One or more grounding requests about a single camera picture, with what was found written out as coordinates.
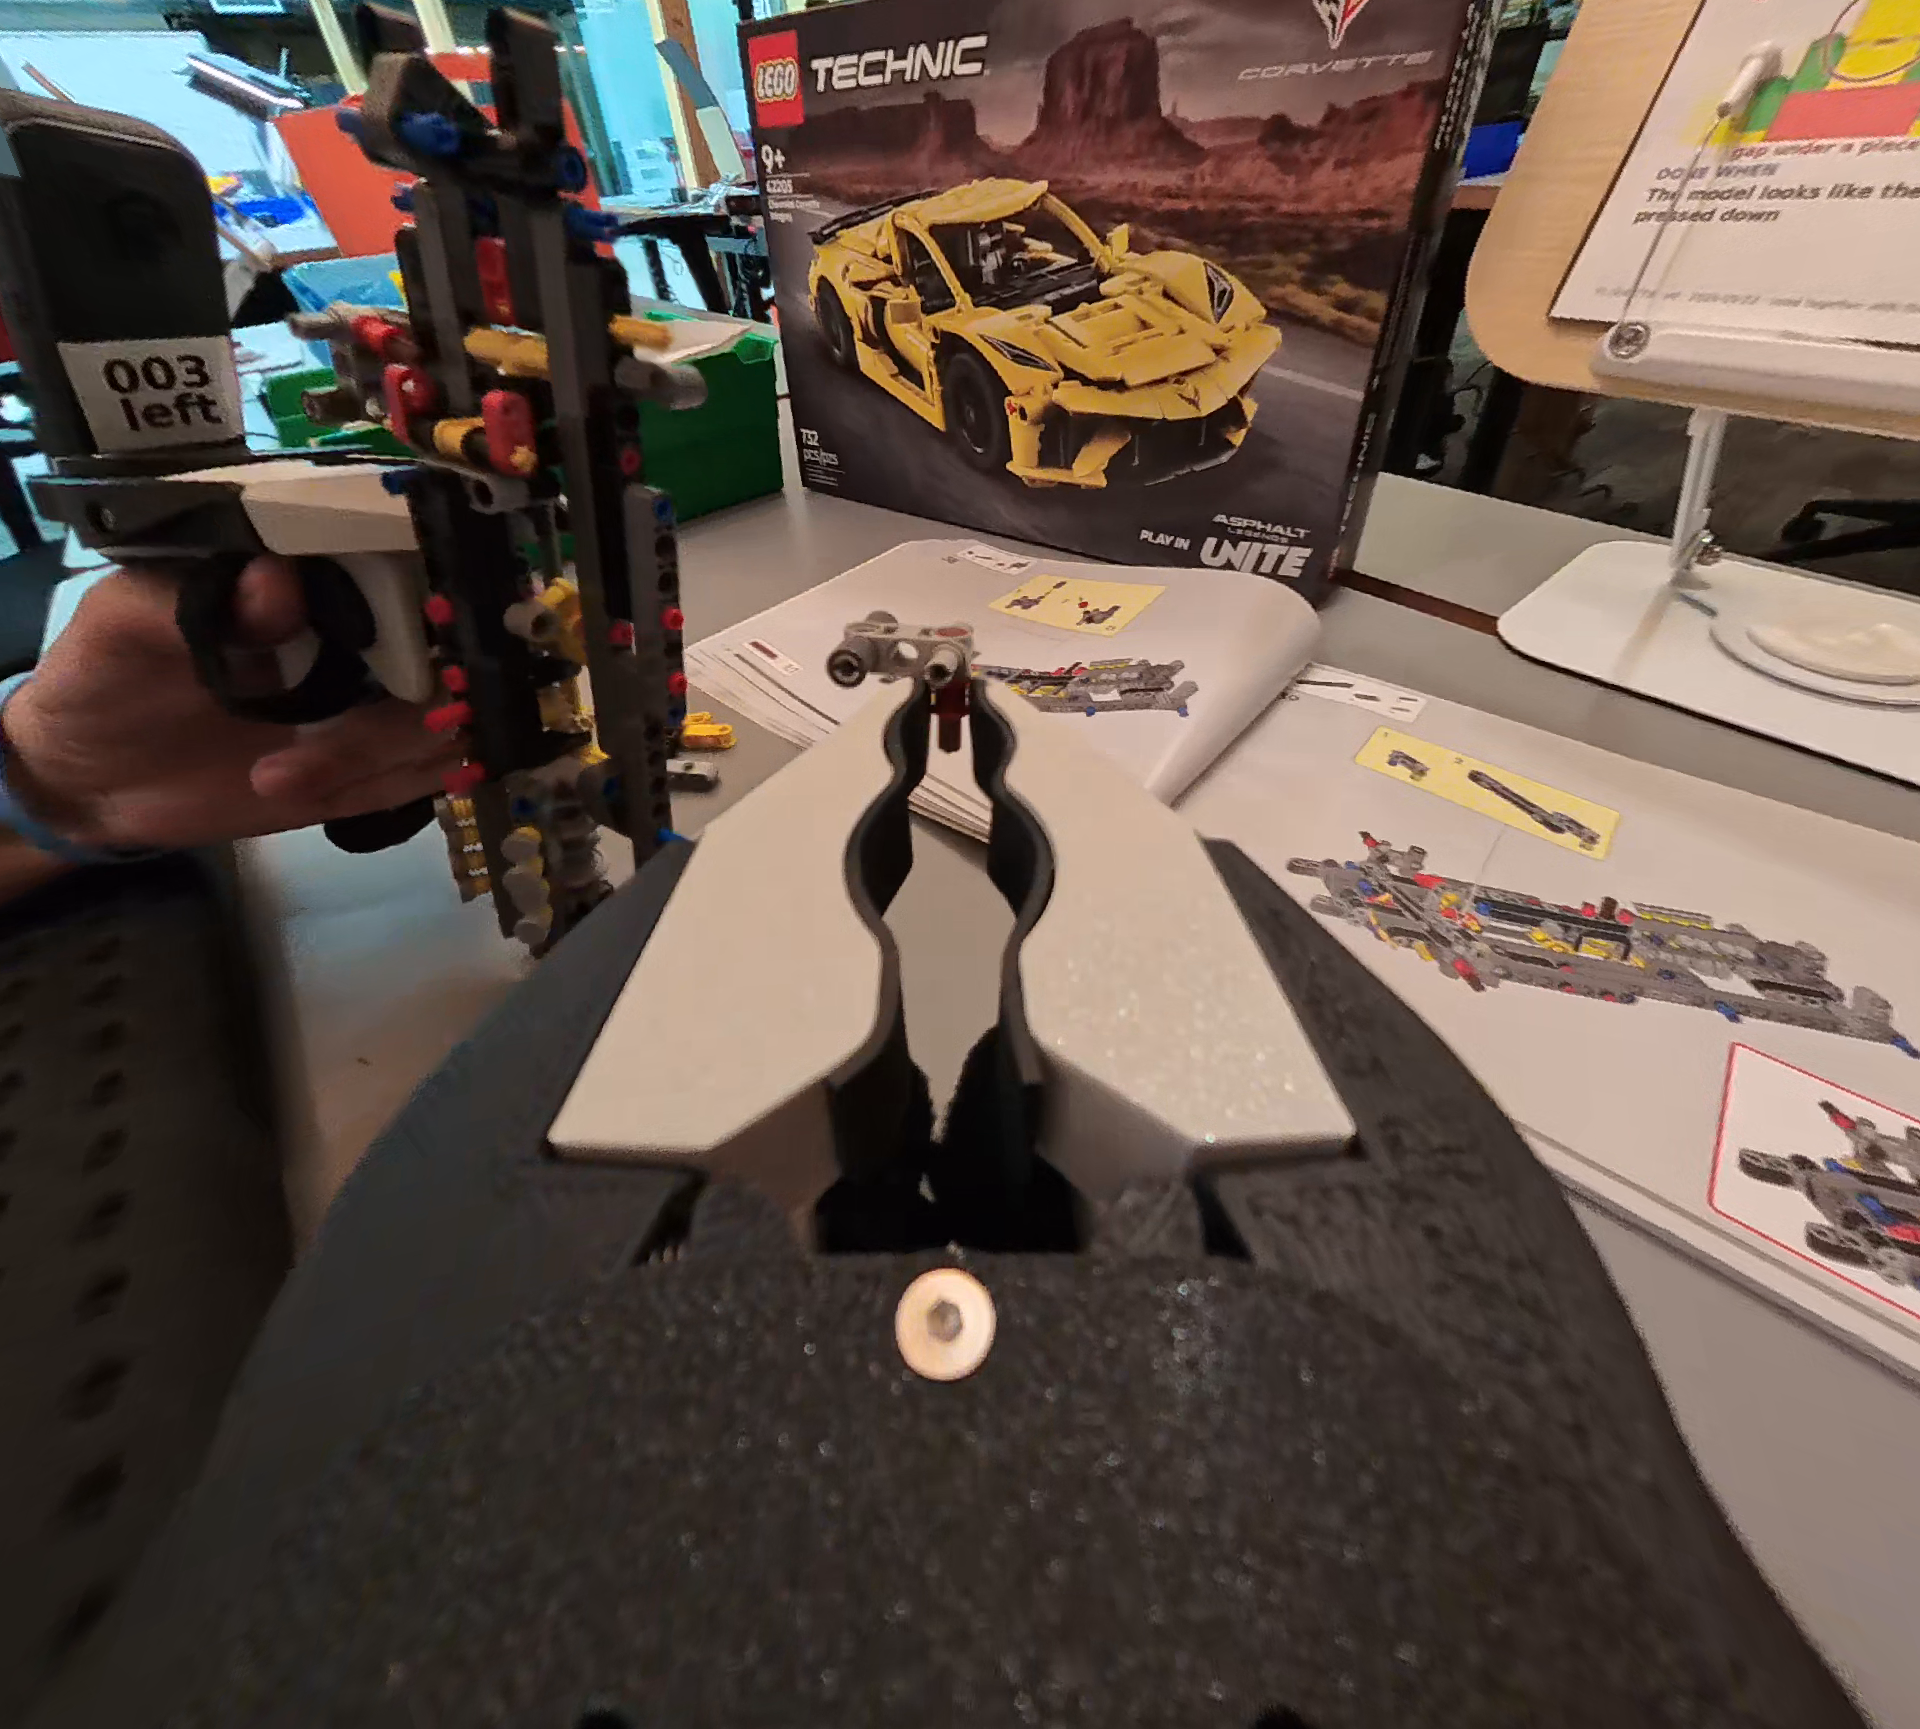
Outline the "orange bag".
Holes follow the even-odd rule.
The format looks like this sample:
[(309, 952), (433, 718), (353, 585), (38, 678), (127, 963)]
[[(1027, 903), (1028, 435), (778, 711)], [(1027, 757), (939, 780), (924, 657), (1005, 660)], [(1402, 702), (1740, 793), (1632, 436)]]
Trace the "orange bag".
[(395, 234), (407, 218), (395, 205), (395, 190), (407, 176), (372, 162), (342, 129), (341, 115), (382, 103), (393, 104), (396, 116), (403, 95), (401, 79), (374, 76), (372, 95), (356, 93), (339, 104), (293, 110), (275, 125), (303, 188), (345, 257), (395, 251)]

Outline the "green plastic bin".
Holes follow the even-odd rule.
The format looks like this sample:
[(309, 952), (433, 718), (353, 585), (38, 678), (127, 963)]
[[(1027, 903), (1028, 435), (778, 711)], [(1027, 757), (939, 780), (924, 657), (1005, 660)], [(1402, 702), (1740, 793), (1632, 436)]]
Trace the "green plastic bin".
[[(704, 402), (686, 413), (649, 404), (642, 415), (642, 444), (649, 480), (663, 489), (683, 523), (718, 516), (740, 504), (775, 496), (784, 487), (778, 433), (778, 344), (771, 329), (752, 325), (672, 322), (695, 340), (715, 346), (695, 354), (704, 385)], [(264, 372), (259, 396), (284, 449), (358, 447), (396, 459), (393, 433), (371, 420), (315, 422), (304, 396), (331, 387), (335, 372), (324, 354), (304, 346), (294, 369)]]

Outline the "small grey connector red pin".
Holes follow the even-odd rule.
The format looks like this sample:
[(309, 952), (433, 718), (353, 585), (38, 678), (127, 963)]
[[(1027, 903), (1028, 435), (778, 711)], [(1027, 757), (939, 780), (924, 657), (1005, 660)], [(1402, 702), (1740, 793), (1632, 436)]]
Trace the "small grey connector red pin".
[(856, 689), (868, 678), (920, 684), (930, 695), (939, 748), (947, 754), (960, 751), (977, 673), (969, 622), (905, 622), (886, 610), (856, 616), (828, 651), (826, 673), (843, 689)]

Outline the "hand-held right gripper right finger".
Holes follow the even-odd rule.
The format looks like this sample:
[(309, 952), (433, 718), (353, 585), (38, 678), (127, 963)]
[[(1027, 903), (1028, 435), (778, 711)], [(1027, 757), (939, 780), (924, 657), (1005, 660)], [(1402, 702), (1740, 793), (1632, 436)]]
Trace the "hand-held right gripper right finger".
[(973, 682), (997, 1021), (933, 1157), (956, 1223), (1334, 1157), (1359, 1125), (1211, 849), (1108, 757)]

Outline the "lego set box yellow car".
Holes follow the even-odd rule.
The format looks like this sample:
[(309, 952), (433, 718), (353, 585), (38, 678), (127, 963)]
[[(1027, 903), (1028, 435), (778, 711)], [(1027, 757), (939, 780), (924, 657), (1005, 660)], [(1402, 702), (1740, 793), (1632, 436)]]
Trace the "lego set box yellow car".
[(1505, 0), (845, 0), (740, 26), (806, 491), (1320, 601)]

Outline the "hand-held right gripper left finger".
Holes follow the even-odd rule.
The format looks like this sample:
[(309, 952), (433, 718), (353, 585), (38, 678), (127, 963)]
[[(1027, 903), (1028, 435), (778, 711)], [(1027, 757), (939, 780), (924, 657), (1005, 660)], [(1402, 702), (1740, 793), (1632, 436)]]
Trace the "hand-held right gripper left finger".
[(933, 695), (895, 687), (691, 849), (548, 1150), (685, 1182), (641, 1244), (679, 1253), (716, 1186), (828, 1253), (935, 1249), (935, 1114), (888, 913), (914, 865)]

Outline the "printed instruction sheet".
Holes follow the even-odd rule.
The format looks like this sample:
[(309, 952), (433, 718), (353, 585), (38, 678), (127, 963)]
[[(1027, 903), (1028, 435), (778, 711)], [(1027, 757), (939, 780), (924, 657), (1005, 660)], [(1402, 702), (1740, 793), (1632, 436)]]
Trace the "printed instruction sheet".
[(1917, 123), (1918, 0), (1702, 0), (1553, 313), (1914, 346)]

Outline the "wooden document board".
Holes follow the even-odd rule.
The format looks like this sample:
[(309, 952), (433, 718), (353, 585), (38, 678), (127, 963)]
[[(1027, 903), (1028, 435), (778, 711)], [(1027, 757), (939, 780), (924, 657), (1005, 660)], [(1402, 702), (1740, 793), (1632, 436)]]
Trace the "wooden document board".
[[(1616, 322), (1555, 315), (1571, 267), (1613, 194), (1655, 98), (1702, 0), (1585, 0), (1568, 43), (1503, 181), (1469, 281), (1469, 322), (1503, 369), (1563, 388), (1637, 394), (1702, 407), (1700, 393), (1658, 394), (1616, 372), (1595, 370), (1595, 350)], [(1760, 398), (1756, 416), (1800, 420), (1783, 398)], [(1800, 422), (1896, 438), (1889, 413)]]

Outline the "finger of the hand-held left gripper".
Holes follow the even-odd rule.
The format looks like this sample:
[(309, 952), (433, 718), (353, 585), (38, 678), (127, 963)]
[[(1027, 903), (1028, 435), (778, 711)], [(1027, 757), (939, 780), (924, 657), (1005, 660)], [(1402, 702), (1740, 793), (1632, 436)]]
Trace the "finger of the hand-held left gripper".
[(410, 504), (386, 463), (255, 463), (237, 475), (239, 508), (255, 554), (331, 559), (421, 551)]

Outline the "person's left hand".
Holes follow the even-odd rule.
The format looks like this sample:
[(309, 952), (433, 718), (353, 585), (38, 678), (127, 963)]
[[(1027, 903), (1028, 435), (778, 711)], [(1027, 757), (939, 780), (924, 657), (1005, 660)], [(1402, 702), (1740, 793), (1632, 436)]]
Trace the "person's left hand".
[(3, 834), (5, 893), (88, 860), (203, 851), (439, 795), (463, 747), (382, 701), (297, 729), (225, 711), (157, 567), (99, 580), (7, 715), (46, 851)]

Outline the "lego car chassis model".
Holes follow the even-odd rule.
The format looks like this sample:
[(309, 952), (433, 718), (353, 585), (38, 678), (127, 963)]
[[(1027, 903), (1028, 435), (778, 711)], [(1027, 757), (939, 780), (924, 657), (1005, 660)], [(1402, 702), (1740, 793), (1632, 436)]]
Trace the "lego car chassis model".
[(293, 319), (335, 370), (303, 402), (315, 422), (384, 427), (401, 452), (384, 482), (424, 565), (426, 722), (458, 747), (439, 799), (448, 860), (463, 896), (491, 898), (541, 954), (611, 894), (604, 832), (636, 862), (674, 832), (681, 551), (642, 407), (695, 409), (707, 380), (633, 313), (616, 218), (587, 202), (555, 29), (488, 14), (488, 107), (407, 14), (364, 3), (355, 33), (369, 86), (339, 123), (398, 175), (405, 306)]

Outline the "lego instruction booklet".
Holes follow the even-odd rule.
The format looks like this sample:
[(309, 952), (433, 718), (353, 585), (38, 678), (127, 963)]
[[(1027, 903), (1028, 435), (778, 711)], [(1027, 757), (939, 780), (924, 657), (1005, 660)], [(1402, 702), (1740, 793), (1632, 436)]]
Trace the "lego instruction booklet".
[(1917, 843), (1309, 660), (1180, 795), (1604, 1213), (1917, 1380)]

